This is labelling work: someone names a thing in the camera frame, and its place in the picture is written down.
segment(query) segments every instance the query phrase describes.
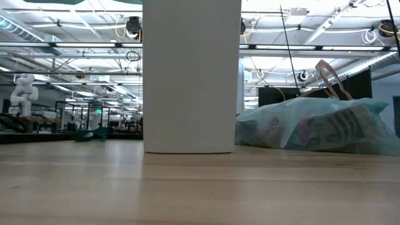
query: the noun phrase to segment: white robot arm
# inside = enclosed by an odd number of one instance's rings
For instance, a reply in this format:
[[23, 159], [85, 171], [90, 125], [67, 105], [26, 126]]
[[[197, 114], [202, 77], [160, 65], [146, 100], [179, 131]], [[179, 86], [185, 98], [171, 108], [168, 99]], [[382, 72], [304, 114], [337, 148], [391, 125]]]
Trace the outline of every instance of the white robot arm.
[[39, 90], [36, 87], [32, 86], [33, 81], [35, 80], [34, 75], [32, 74], [23, 74], [20, 78], [17, 79], [17, 86], [15, 90], [11, 94], [10, 98], [10, 108], [8, 110], [9, 114], [15, 115], [21, 113], [22, 116], [30, 116], [31, 115], [31, 101], [38, 100]]

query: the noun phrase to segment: green object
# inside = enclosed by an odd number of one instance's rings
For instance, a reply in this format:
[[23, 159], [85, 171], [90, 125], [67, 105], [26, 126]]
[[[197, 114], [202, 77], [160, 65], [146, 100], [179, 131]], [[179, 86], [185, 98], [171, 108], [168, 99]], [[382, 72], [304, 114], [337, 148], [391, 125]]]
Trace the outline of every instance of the green object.
[[[84, 0], [24, 0], [27, 3], [57, 3], [57, 4], [70, 4], [75, 5], [83, 2]], [[143, 0], [115, 0], [121, 3], [128, 4], [143, 4]]]
[[74, 140], [77, 142], [92, 141], [92, 140], [102, 140], [107, 139], [107, 129], [100, 127], [91, 131], [80, 130], [74, 134]]

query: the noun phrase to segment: teal plastic bag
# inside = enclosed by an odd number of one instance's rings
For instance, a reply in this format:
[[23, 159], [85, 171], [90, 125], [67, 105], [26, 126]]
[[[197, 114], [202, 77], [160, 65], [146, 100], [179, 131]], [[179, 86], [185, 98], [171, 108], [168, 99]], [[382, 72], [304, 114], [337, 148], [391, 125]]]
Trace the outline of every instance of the teal plastic bag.
[[400, 140], [381, 121], [389, 104], [373, 99], [298, 97], [236, 119], [238, 145], [303, 151], [400, 155]]

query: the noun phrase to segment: white wall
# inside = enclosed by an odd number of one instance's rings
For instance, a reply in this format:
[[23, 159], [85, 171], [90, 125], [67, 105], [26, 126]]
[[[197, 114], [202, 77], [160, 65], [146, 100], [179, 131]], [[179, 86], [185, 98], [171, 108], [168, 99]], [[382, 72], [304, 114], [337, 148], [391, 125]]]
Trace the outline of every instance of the white wall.
[[400, 82], [394, 82], [400, 74], [372, 82], [372, 98], [389, 103], [390, 105], [381, 112], [380, 116], [386, 126], [394, 130], [393, 96], [400, 96]]

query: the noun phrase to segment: wooden table surface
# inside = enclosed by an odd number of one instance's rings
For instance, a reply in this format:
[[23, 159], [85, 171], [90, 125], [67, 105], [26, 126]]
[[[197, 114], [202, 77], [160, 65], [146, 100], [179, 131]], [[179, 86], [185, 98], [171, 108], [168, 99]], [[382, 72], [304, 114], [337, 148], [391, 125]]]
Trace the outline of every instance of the wooden table surface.
[[0, 146], [0, 224], [400, 224], [400, 157], [140, 141]]

